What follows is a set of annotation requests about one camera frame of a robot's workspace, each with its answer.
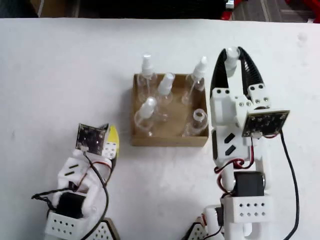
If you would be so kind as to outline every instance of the spray bottle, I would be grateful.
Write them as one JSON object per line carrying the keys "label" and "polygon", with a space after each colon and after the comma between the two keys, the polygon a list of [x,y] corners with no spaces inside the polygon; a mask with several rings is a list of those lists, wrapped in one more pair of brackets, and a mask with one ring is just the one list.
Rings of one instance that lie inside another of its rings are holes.
{"label": "spray bottle", "polygon": [[154,126],[154,110],[157,105],[157,100],[154,97],[148,97],[142,104],[140,109],[134,115],[134,124],[138,134],[153,136]]}
{"label": "spray bottle", "polygon": [[157,89],[157,75],[151,63],[151,55],[143,55],[142,71],[137,78],[138,98],[144,103],[148,97],[154,97]]}
{"label": "spray bottle", "polygon": [[193,73],[185,78],[182,103],[184,105],[197,104],[201,100],[202,92],[205,90],[205,73],[208,60],[203,56],[195,66]]}
{"label": "spray bottle", "polygon": [[175,75],[167,72],[157,88],[155,97],[157,105],[154,113],[157,121],[166,122],[170,117],[168,106],[174,98],[171,92],[174,80]]}

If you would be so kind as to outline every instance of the gray carpet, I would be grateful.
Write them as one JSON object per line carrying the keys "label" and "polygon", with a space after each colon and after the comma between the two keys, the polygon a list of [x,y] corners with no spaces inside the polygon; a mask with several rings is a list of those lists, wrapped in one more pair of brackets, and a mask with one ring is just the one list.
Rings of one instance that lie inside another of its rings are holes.
{"label": "gray carpet", "polygon": [[306,23],[314,19],[313,12],[302,0],[248,0],[241,2],[232,14],[232,20],[279,23]]}

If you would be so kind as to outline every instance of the white spray nozzle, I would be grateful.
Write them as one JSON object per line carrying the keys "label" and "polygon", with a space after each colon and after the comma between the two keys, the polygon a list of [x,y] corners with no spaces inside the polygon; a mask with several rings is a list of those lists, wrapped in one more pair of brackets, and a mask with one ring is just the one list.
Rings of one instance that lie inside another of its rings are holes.
{"label": "white spray nozzle", "polygon": [[240,51],[236,46],[228,47],[226,50],[226,60],[224,66],[226,70],[234,69],[240,56]]}
{"label": "white spray nozzle", "polygon": [[208,59],[206,56],[203,56],[200,62],[195,66],[193,76],[195,76],[196,79],[202,79],[205,76],[207,65]]}
{"label": "white spray nozzle", "polygon": [[139,109],[140,116],[143,119],[150,118],[151,115],[154,113],[156,105],[157,105],[157,100],[152,96],[148,97]]}
{"label": "white spray nozzle", "polygon": [[151,63],[151,54],[145,53],[143,55],[143,62],[142,62],[142,75],[149,76],[153,74],[154,66]]}
{"label": "white spray nozzle", "polygon": [[174,82],[175,77],[176,76],[173,73],[167,72],[158,86],[158,93],[163,96],[168,95],[171,92],[172,83]]}

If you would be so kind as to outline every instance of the empty bottle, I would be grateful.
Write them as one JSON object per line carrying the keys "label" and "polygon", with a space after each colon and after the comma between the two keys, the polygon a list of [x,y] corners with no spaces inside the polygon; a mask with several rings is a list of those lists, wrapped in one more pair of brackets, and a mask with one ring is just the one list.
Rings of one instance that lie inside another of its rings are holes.
{"label": "empty bottle", "polygon": [[182,103],[184,105],[197,104],[201,100],[202,93],[205,90],[204,76],[207,64],[207,57],[203,56],[195,66],[193,73],[186,76],[182,96]]}
{"label": "empty bottle", "polygon": [[157,89],[157,75],[151,63],[151,55],[143,55],[142,71],[137,78],[138,98],[144,103],[148,97],[154,97]]}
{"label": "empty bottle", "polygon": [[140,109],[134,115],[135,129],[138,134],[145,136],[153,136],[154,127],[154,110],[157,105],[157,100],[154,97],[148,97],[142,104]]}
{"label": "empty bottle", "polygon": [[166,73],[160,82],[157,92],[156,92],[156,102],[155,107],[155,118],[158,121],[166,122],[169,117],[168,106],[173,100],[173,94],[171,92],[172,84],[175,80],[175,75],[173,73]]}
{"label": "empty bottle", "polygon": [[206,112],[198,108],[196,109],[190,120],[186,123],[182,137],[198,136],[208,126],[208,115]]}

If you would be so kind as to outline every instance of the circuit board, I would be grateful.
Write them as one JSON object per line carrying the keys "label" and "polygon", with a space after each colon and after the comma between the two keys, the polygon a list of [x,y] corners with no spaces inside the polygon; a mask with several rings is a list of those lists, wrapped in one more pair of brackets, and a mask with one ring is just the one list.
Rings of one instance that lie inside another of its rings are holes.
{"label": "circuit board", "polygon": [[252,112],[246,116],[242,137],[251,137],[254,133],[262,133],[262,136],[279,134],[289,110]]}
{"label": "circuit board", "polygon": [[106,133],[106,129],[79,124],[75,148],[80,150],[81,146],[88,147],[89,153],[101,156]]}

